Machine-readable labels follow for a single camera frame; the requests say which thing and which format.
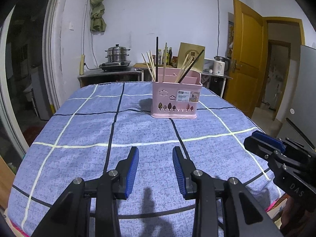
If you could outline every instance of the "gray panel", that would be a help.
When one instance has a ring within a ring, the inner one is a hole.
[[[287,117],[316,145],[316,50],[301,46],[301,63],[291,114]]]
[[[284,122],[279,134],[277,135],[278,138],[285,140],[286,137],[289,139],[296,141],[302,145],[304,145],[304,149],[308,151],[313,151],[313,149],[307,144],[307,142],[300,136],[298,132],[294,130],[293,127],[290,126],[286,121]]]

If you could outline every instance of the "light switch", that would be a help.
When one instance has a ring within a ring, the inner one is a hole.
[[[69,30],[74,30],[74,24],[72,22],[69,22]]]

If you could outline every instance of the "cloud-shaped cutout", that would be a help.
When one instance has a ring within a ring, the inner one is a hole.
[[[161,90],[161,91],[159,92],[159,94],[160,94],[161,96],[166,96],[166,95],[168,95],[168,92],[165,91],[165,90]]]

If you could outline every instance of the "black chopstick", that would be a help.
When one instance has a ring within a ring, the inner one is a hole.
[[[156,38],[156,82],[158,82],[158,37]]]
[[[183,74],[183,76],[180,78],[179,80],[179,84],[181,83],[181,81],[185,78],[185,76],[189,73],[189,71],[191,70],[191,68],[194,66],[194,64],[198,61],[199,57],[202,55],[202,53],[204,52],[204,49],[200,52],[200,54],[197,56],[197,58],[193,61],[193,63],[191,64],[191,66],[189,66],[189,68],[186,70],[186,72]]]

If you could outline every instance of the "bottle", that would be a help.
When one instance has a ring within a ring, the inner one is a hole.
[[[166,50],[163,50],[163,56],[162,56],[162,64],[164,64],[165,63],[165,54],[166,54],[166,56],[167,56],[167,60],[166,60],[166,62],[167,62],[167,65],[169,65],[169,54],[168,54],[168,47],[167,47],[167,51]]]
[[[168,60],[169,64],[168,65],[172,66],[172,47],[170,47],[168,55],[169,55],[169,60]]]
[[[161,54],[161,49],[158,49],[158,64],[161,65],[161,57],[162,57],[162,54]]]

